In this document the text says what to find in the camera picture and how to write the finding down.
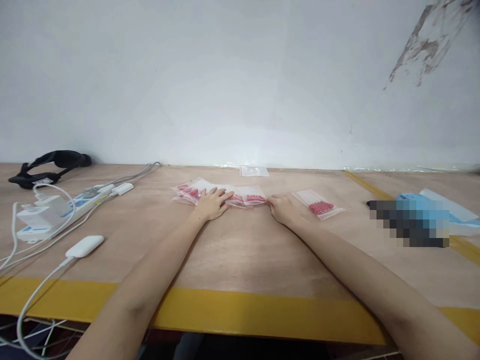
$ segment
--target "hand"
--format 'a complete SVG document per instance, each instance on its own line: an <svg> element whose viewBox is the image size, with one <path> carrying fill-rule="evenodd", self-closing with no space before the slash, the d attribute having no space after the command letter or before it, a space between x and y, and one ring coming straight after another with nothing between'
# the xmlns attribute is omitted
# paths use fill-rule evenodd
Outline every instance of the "hand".
<svg viewBox="0 0 480 360"><path fill-rule="evenodd" d="M270 206L271 214L280 224L290 227L295 224L295 222L302 220L302 217L298 211L295 210L294 204L288 195L274 194L266 201Z"/></svg>
<svg viewBox="0 0 480 360"><path fill-rule="evenodd" d="M210 190L209 193L203 189L201 191L200 201L196 205L193 213L205 222L215 220L230 207L229 204L223 202L233 194L233 191L225 193L225 189L217 189L216 187Z"/></svg>

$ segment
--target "power strip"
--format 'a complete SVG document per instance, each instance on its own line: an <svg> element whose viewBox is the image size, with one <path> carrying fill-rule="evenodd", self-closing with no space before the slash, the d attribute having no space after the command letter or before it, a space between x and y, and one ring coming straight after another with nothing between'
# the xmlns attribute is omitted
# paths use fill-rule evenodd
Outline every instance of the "power strip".
<svg viewBox="0 0 480 360"><path fill-rule="evenodd" d="M93 207L97 204L97 202L103 198L104 196L110 194L112 189L115 187L115 185L108 185L99 190L99 193L97 196L91 197L91 198L84 198L83 194L78 195L73 199L76 205L76 211L75 214L73 214L73 217L71 218L69 225L73 224L76 222L78 219L80 219L83 215L85 215L87 212L89 212ZM63 214L61 217L67 220L67 218L70 216L70 214L73 211L73 206L72 202L69 201L68 205L72 208L69 212ZM40 240L45 240L53 236L58 229L63 225L64 223L60 223L57 226L50 227L50 228L33 228L31 226L24 227L22 230L18 231L16 233L16 236L18 239L25 241L25 242L30 242L30 243L36 243L37 241Z"/></svg>

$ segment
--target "person's left hand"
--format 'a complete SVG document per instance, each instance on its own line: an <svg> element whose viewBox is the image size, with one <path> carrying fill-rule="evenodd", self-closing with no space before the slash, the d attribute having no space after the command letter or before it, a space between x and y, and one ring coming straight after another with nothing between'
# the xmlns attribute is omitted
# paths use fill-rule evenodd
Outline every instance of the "person's left hand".
<svg viewBox="0 0 480 360"><path fill-rule="evenodd" d="M203 221L215 220L230 207L229 204L223 204L223 202L233 194L233 191L225 193L225 189L217 189L216 187L210 190L209 193L203 189L200 201L193 213Z"/></svg>

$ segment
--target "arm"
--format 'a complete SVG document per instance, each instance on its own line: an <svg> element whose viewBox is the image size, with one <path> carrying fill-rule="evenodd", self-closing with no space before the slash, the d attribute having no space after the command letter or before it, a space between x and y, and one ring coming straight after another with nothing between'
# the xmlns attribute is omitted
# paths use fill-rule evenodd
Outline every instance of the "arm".
<svg viewBox="0 0 480 360"><path fill-rule="evenodd" d="M268 199L289 227L381 321L405 359L478 359L480 350L413 287L363 251L309 222L285 195Z"/></svg>
<svg viewBox="0 0 480 360"><path fill-rule="evenodd" d="M198 232L228 209L222 203L233 192L224 191L216 187L208 194L202 191L188 219L150 250L120 283L68 360L136 358L145 330Z"/></svg>

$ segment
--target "forearm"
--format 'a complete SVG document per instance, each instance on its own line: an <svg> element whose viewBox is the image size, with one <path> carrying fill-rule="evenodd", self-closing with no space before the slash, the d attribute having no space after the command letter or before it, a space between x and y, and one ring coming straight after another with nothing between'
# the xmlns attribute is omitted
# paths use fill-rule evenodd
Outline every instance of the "forearm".
<svg viewBox="0 0 480 360"><path fill-rule="evenodd" d="M290 227L315 252L320 260L382 321L415 317L430 306L423 296L381 263L365 254L320 224L306 220ZM415 301L415 307L406 304Z"/></svg>
<svg viewBox="0 0 480 360"><path fill-rule="evenodd" d="M142 312L151 317L204 223L193 212L142 258L108 302L125 311Z"/></svg>
<svg viewBox="0 0 480 360"><path fill-rule="evenodd" d="M205 220L195 211L120 283L69 359L134 359L155 313Z"/></svg>
<svg viewBox="0 0 480 360"><path fill-rule="evenodd" d="M435 306L378 261L320 224L297 219L289 227L378 317L406 359L478 355L478 347Z"/></svg>

